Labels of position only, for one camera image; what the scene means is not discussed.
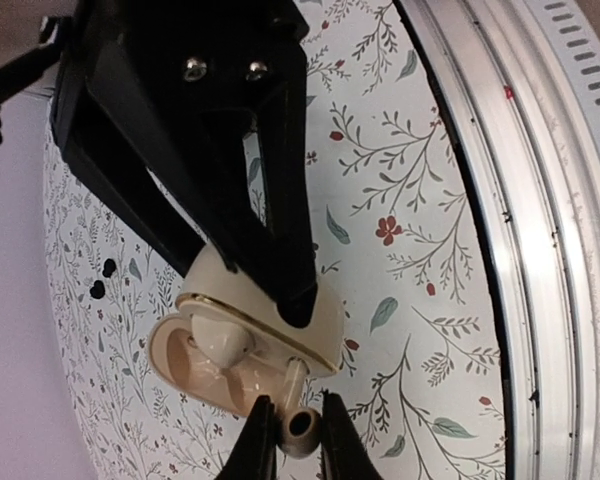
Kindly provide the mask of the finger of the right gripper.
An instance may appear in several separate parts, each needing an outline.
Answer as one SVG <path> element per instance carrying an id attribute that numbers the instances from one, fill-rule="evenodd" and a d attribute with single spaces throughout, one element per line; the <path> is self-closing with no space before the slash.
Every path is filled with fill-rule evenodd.
<path id="1" fill-rule="evenodd" d="M 257 113 L 259 147 L 273 260 L 267 277 L 278 312 L 292 327 L 306 328 L 317 280 L 307 199 L 306 56 L 286 55 L 263 80 L 267 94 Z"/>

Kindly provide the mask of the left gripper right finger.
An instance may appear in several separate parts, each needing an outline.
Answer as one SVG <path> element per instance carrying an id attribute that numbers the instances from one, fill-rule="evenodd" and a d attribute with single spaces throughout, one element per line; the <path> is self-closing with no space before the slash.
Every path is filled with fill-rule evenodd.
<path id="1" fill-rule="evenodd" d="M 321 475 L 328 480 L 372 480 L 380 474 L 370 460 L 337 393 L 325 391 L 321 426 Z"/>

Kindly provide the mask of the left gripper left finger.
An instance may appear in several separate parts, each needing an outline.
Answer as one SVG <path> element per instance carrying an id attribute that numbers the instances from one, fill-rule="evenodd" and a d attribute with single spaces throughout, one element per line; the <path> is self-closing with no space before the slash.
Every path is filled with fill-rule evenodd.
<path id="1" fill-rule="evenodd" d="M 262 395 L 255 401 L 242 431 L 216 480 L 272 480 L 276 478 L 275 405 Z"/>

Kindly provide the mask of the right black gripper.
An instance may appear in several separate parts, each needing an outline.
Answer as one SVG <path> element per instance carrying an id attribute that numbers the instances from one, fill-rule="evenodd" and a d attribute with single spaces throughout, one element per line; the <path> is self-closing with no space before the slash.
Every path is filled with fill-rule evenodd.
<path id="1" fill-rule="evenodd" d="M 82 1 L 54 103 L 73 173 L 137 232 L 186 212 L 273 300 L 273 240 L 310 235 L 308 25 L 292 1 Z"/>

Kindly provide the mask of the cream wireless earbud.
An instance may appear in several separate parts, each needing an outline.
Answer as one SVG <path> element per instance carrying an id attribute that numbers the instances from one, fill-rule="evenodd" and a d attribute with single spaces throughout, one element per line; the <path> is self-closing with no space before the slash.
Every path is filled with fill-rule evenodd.
<path id="1" fill-rule="evenodd" d="M 276 401 L 278 447 L 293 459 L 312 455 L 321 442 L 321 415 L 301 403 L 309 369 L 299 358 L 291 358 L 279 399 Z"/>

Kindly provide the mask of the white earbud charging case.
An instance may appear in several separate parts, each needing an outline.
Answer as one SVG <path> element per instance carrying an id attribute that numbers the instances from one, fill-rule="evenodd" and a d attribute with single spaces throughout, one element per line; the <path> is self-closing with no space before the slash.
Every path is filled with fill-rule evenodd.
<path id="1" fill-rule="evenodd" d="M 296 403 L 300 393 L 284 384 L 290 367 L 317 378 L 340 370 L 344 309 L 324 279 L 317 282 L 309 325 L 296 328 L 253 280 L 230 272 L 207 245 L 175 307 L 149 335 L 149 364 L 167 384 L 211 406 L 247 416 L 261 395 Z"/>

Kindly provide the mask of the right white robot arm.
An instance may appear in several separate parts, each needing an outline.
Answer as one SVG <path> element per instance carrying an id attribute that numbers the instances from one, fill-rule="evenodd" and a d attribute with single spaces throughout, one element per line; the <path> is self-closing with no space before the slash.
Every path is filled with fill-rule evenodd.
<path id="1" fill-rule="evenodd" d="M 308 31 L 292 1 L 81 1 L 0 67 L 0 107 L 57 66 L 52 131 L 73 175 L 178 273 L 211 244 L 304 328 Z"/>

